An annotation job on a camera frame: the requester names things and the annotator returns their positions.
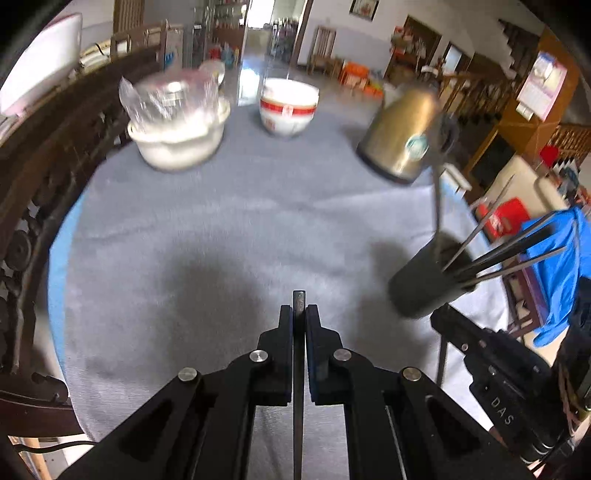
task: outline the wooden staircase railing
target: wooden staircase railing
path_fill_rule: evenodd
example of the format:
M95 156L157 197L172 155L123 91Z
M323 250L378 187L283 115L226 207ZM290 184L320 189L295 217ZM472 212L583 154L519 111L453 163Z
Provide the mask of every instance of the wooden staircase railing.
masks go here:
M515 89L515 82L495 82L482 76L461 72L446 75L441 80L440 97L443 110L453 113L460 124L468 120L490 122L500 119L503 108Z
M574 158L577 166L580 166L591 151L591 126L560 124L548 145L558 148L559 158Z

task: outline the gray tablecloth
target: gray tablecloth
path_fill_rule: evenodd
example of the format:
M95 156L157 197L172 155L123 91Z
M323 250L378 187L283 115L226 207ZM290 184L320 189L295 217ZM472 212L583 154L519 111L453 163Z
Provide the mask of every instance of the gray tablecloth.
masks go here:
M282 140L262 130L256 107L235 108L206 164L159 173L130 145L96 172L70 253L65 323L66 378L91 437L180 368L212 372L253 349L294 289L345 347L434 378L438 336L427 318L399 318L385 292L431 237L430 177L412 186L379 178L354 153L368 121L354 118L321 108L301 136ZM463 239L475 223L447 198L443 225ZM482 238L471 245L485 248ZM482 326L506 326L500 281L455 305ZM446 375L445 390L489 427L455 351ZM257 410L250 478L291 478L291 415ZM347 478L342 408L314 407L306 393L304 430L305 478Z

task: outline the plastic bag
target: plastic bag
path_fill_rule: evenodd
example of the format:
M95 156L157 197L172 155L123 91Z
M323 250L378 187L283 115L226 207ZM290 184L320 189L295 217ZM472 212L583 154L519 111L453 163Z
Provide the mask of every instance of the plastic bag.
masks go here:
M209 72L158 72L135 86L122 78L119 100L133 128L145 134L217 124L217 79Z

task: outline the metal rod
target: metal rod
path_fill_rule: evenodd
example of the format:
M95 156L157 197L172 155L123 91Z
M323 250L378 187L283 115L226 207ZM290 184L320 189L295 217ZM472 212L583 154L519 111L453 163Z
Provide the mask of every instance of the metal rod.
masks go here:
M518 234L516 234L515 236L513 236L512 238L510 238L504 244L499 245L498 247L494 248L493 250L489 251L488 253L485 253L480 258L477 258L476 260L474 260L474 262L472 262L467 267L462 268L461 270L466 270L469 267L479 265L479 264L487 261L488 259L490 259L492 257L495 257L495 256L497 256L499 254L504 253L510 247L512 247L513 245L515 245L517 242L519 242L522 238L525 238L527 235L529 235L530 232L532 232L533 230L535 230L536 228L538 228L540 225L542 225L543 223L546 223L548 220L550 220L554 216L554 214L555 214L555 212L547 213L542 218L540 218L538 221L536 221L535 223L533 223L532 225L530 225L528 228L526 228L522 232L519 232Z
M304 358L306 341L306 292L294 290L293 297L293 393L294 393L294 480L301 480L304 446Z
M439 262L441 254L441 163L436 161L433 165L433 186L435 191L435 235L433 242L433 256L435 262Z
M539 244L543 240L546 240L550 235L552 235L552 233L554 233L554 228L552 227L552 225L543 226L537 232L534 232L531 235L522 238L519 242L517 242L510 248L506 248L504 252L498 255L494 255L486 261L479 261L478 263L473 263L465 268L459 269L457 272L454 272L454 276L456 277L459 283L466 280L470 280L472 277L475 277L477 274L479 274L482 270L491 268L497 263L502 263L505 260L509 260L511 257L514 257L522 253L523 251L527 250L528 248L531 248L534 245Z
M454 262L454 260L456 258L458 258L460 256L460 254L466 249L466 247L468 246L468 244L474 240L474 237L476 235L478 235L478 233L480 233L480 231L484 228L484 226L486 225L486 223L488 222L488 219L492 216L493 213L495 213L497 207L501 204L501 201L503 199L503 195L505 194L505 192L507 191L507 189L509 188L509 185L511 185L511 182L513 181L513 178L515 178L515 175L512 175L511 178L509 179L509 181L506 183L506 185L503 187L503 189L501 190L501 193L499 194L499 196L496 198L495 203L492 204L491 209L488 211L488 213L482 218L482 220L480 221L480 223L476 226L476 228L472 231L472 233L470 235L468 235L468 238L466 238L466 240L464 241L464 243L462 243L460 245L460 248L457 249L457 252L454 254L454 256L451 258L451 260L449 262L447 262L447 264L445 265L445 267L443 267L443 271L446 271L447 268Z
M531 267L533 264L536 264L537 262L541 262L542 260L547 260L550 257L553 257L559 253L564 252L565 250L566 250L566 247L555 248L554 250L552 250L546 254L538 255L537 257L534 257L531 260L528 260L526 262L520 263L514 267L504 268L503 270L499 270L497 272L493 272L493 273L489 273L487 275L482 275L480 277L476 277L470 281L464 282L460 286L461 286L461 288L471 287L473 285L479 284L481 281L491 280L493 278L501 277L504 275L509 275L510 273L514 273L519 270L523 270L524 268Z
M439 360L437 362L437 379L435 384L441 388L443 385L443 375L445 374L445 364L447 360L447 340L441 336L441 343L439 344Z

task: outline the white bowl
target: white bowl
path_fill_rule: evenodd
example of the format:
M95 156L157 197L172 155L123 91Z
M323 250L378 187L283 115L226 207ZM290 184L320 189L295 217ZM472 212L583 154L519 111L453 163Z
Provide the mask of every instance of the white bowl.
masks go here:
M196 125L179 131L162 134L144 134L127 126L144 160L157 170L174 171L192 167L207 160L222 141L224 123L230 115L230 102L219 99L218 123L210 128Z
M22 53L0 89L0 112L22 115L24 109L58 85L78 64L82 15L46 26Z
M262 124L270 133L283 137L297 135L312 120L318 105L319 90L295 80L271 78L262 89Z

